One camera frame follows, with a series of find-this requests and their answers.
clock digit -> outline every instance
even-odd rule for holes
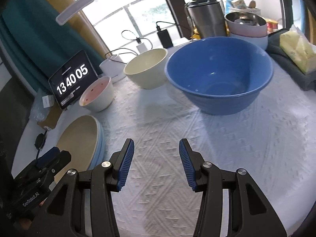
[[[67,79],[66,79],[66,84],[67,84],[67,87],[72,86],[72,83],[70,82],[69,77],[67,77]]]
[[[60,92],[60,95],[62,95],[63,93],[61,92],[61,90],[60,90],[60,87],[57,87],[57,91],[59,91]]]
[[[76,76],[78,79],[81,79],[82,78],[82,72],[80,69],[76,69]]]
[[[81,69],[82,74],[84,75],[88,74],[88,69],[85,67],[84,64],[80,67],[80,69]]]
[[[69,76],[69,78],[70,78],[70,81],[71,81],[73,84],[76,82],[76,77],[75,77],[74,74],[71,74],[71,75]]]
[[[67,88],[66,88],[66,86],[65,86],[65,84],[63,82],[60,83],[60,87],[62,88],[61,90],[63,92],[66,92]]]

large blue mixing bowl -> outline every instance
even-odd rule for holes
[[[269,55],[236,38],[215,37],[190,43],[168,60],[168,80],[202,111],[235,114],[248,107],[273,76]]]

plastic bag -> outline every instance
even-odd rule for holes
[[[280,47],[306,75],[316,70],[316,46],[294,25],[280,35]]]
[[[44,108],[42,97],[46,95],[41,89],[38,90],[28,117],[29,119],[35,122],[42,122],[47,118],[51,108]]]

metal screw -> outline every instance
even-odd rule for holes
[[[245,174],[247,174],[246,169],[243,169],[243,168],[238,169],[237,172],[238,172],[238,174],[240,174],[240,175],[245,175]]]
[[[212,166],[212,163],[206,161],[206,162],[203,163],[203,166],[206,167],[206,168],[210,168]]]
[[[68,171],[67,171],[67,174],[68,175],[74,175],[76,173],[76,170],[75,169],[69,169]]]
[[[102,162],[102,167],[109,167],[109,166],[111,166],[111,162],[110,161],[104,161],[104,162]]]

small white box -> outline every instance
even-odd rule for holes
[[[42,99],[43,99],[44,108],[52,107],[55,103],[55,99],[53,95],[43,96]]]

